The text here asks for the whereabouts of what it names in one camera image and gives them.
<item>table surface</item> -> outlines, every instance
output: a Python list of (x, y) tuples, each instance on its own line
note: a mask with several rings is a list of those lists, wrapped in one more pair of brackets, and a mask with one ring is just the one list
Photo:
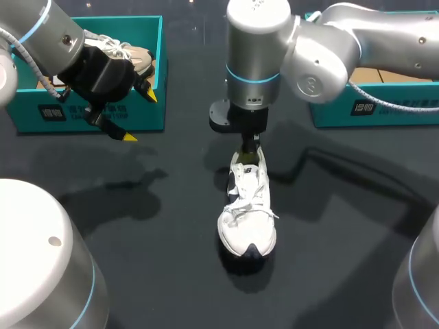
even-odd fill
[[(224, 98), (227, 0), (58, 0), (71, 16), (157, 15), (169, 50), (166, 129), (17, 136), (0, 112), (0, 176), (56, 196), (110, 293), (110, 329), (382, 328), (393, 277), (439, 200), (439, 128), (317, 130), (283, 86), (261, 136), (278, 241), (257, 273), (222, 256), (216, 222), (240, 136), (208, 125)], [(303, 14), (332, 4), (291, 1)], [(431, 10), (433, 0), (356, 1)]]

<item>robotic arm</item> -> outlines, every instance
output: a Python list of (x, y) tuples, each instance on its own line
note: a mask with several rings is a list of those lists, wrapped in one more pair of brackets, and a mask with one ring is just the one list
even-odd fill
[[(87, 100), (85, 119), (117, 140), (135, 140), (102, 115), (108, 102), (122, 100), (134, 87), (147, 100), (148, 82), (128, 60), (110, 59), (84, 46), (84, 31), (52, 0), (3, 0), (0, 11), (0, 105), (15, 95), (17, 72), (10, 55), (25, 60), (43, 86), (59, 101), (70, 88)], [(59, 94), (45, 80), (57, 75), (68, 88)]]
[(265, 131), (280, 79), (311, 103), (334, 100), (356, 67), (439, 78), (439, 18), (386, 14), (337, 3), (306, 21), (287, 0), (230, 0), (227, 7), (229, 101), (210, 109), (217, 132), (238, 132), (243, 146)]

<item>shoe sole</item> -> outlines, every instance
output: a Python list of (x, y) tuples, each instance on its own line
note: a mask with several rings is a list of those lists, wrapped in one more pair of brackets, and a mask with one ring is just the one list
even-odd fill
[[(218, 220), (218, 222), (217, 222), (217, 229), (218, 229), (218, 235), (220, 237), (219, 239), (221, 240), (222, 244), (227, 249), (227, 251), (230, 252), (233, 256), (241, 258), (243, 256), (243, 254), (240, 255), (235, 250), (233, 250), (233, 248), (228, 244), (226, 238), (224, 238), (224, 235), (223, 235), (222, 229), (221, 229), (221, 225), (222, 225), (221, 221)], [(277, 240), (277, 231), (276, 231), (276, 228), (275, 228), (274, 229), (274, 234), (273, 234), (273, 237), (272, 237), (272, 241), (270, 243), (268, 251), (265, 253), (265, 255), (261, 255), (262, 257), (268, 256), (273, 251), (274, 246), (276, 245), (276, 240)]]

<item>shoelace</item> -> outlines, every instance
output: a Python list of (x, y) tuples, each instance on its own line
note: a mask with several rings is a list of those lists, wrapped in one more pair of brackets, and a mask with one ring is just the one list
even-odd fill
[(262, 211), (268, 216), (279, 218), (276, 216), (271, 209), (269, 209), (267, 206), (263, 203), (262, 198), (262, 191), (265, 188), (265, 182), (259, 181), (259, 185), (254, 191), (253, 194), (248, 194), (245, 187), (240, 186), (240, 180), (242, 177), (242, 166), (238, 169), (240, 172), (237, 173), (237, 181), (236, 186), (238, 188), (239, 193), (239, 199), (233, 202), (232, 204), (228, 204), (224, 207), (224, 211), (229, 212), (233, 215), (232, 219), (229, 219), (226, 223), (227, 224), (238, 224), (238, 219), (242, 216), (244, 216), (246, 213), (253, 212), (253, 211)]
[(119, 40), (113, 39), (104, 34), (99, 35), (99, 37), (102, 38), (102, 41), (104, 41), (105, 44), (102, 50), (111, 52), (113, 56), (122, 56), (124, 60), (131, 59), (131, 53), (124, 49), (124, 47), (130, 46), (131, 44), (128, 42), (121, 43)]

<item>shoe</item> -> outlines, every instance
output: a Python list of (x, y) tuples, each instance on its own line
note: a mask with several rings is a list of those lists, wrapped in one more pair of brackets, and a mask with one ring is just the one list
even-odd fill
[(239, 152), (233, 155), (227, 187), (230, 203), (218, 218), (218, 234), (231, 254), (257, 260), (276, 245), (274, 218), (278, 217), (270, 209), (267, 165), (260, 146), (255, 155), (256, 164), (243, 164)]
[(142, 78), (147, 78), (154, 74), (154, 66), (152, 65), (154, 56), (151, 51), (140, 47), (133, 47), (128, 42), (120, 42), (103, 34), (94, 34), (86, 29), (84, 33), (86, 46), (98, 47), (109, 58), (131, 61), (134, 65), (134, 70)]

